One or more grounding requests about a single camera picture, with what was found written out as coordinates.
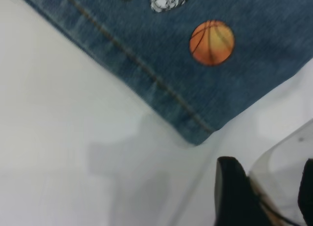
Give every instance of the denim fabric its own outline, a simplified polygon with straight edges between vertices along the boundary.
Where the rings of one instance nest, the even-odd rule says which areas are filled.
[[[150,0],[26,1],[194,144],[313,57],[313,0],[188,0],[160,13]],[[207,20],[234,36],[221,64],[191,50]]]

